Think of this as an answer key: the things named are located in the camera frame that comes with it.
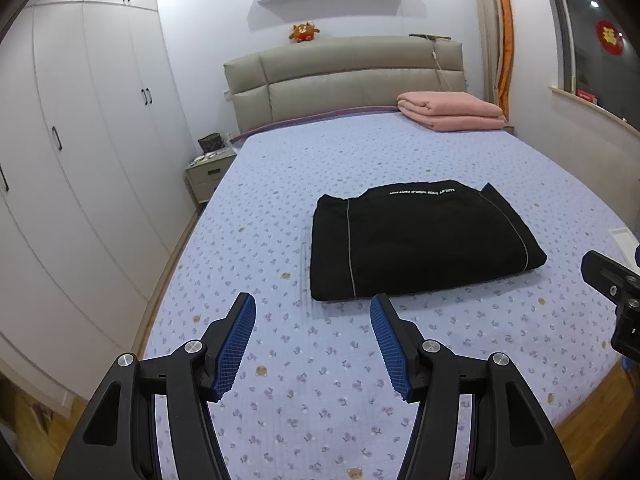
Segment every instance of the curtain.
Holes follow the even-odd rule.
[[[513,19],[510,0],[476,0],[484,71],[484,100],[509,116],[509,83],[513,64]]]
[[[476,0],[484,71],[484,100],[498,104],[498,81],[502,65],[502,23],[499,0]]]

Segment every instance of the stuffed toy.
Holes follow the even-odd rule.
[[[289,34],[290,40],[296,40],[296,43],[302,41],[311,41],[316,32],[320,32],[319,28],[316,28],[314,22],[300,23],[300,25],[294,25],[291,34]]]

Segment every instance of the white wall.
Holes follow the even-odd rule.
[[[463,44],[469,91],[482,97],[476,0],[158,0],[162,30],[194,139],[238,131],[222,64],[289,43],[292,23],[314,20],[319,38],[428,33]]]
[[[576,176],[633,227],[640,208],[640,138],[549,90],[559,75],[551,1],[511,0],[511,7],[510,122],[518,137]]]

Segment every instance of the beige upholstered headboard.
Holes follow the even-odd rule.
[[[462,44],[413,36],[290,44],[229,61],[225,75],[241,133],[345,108],[395,106],[402,92],[466,91]]]

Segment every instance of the cabinet handle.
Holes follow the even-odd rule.
[[[60,142],[60,136],[58,135],[58,130],[56,129],[55,126],[51,129],[51,133],[56,136],[56,139],[58,140],[58,151],[61,152],[62,151],[62,142]]]
[[[6,182],[6,177],[4,176],[4,171],[2,171],[2,165],[0,164],[0,175],[2,175],[2,180],[4,180],[4,190],[9,193],[9,185]]]

